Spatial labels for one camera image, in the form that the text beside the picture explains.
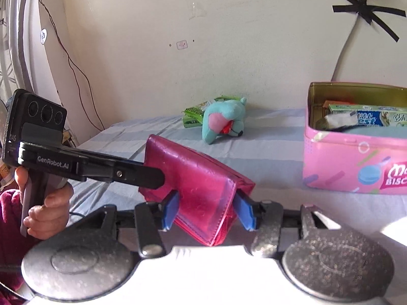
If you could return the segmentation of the person left hand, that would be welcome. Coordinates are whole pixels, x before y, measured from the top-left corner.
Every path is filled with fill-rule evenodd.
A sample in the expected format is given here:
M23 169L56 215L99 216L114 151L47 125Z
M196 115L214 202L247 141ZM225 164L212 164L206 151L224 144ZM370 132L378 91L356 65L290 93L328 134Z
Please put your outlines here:
M66 228L70 215L70 199L73 196L72 185L68 182L61 188L50 192L44 203L24 209L25 187L29 181L28 170L17 167L14 173L19 187L22 205L20 234L32 236L38 240L47 240Z

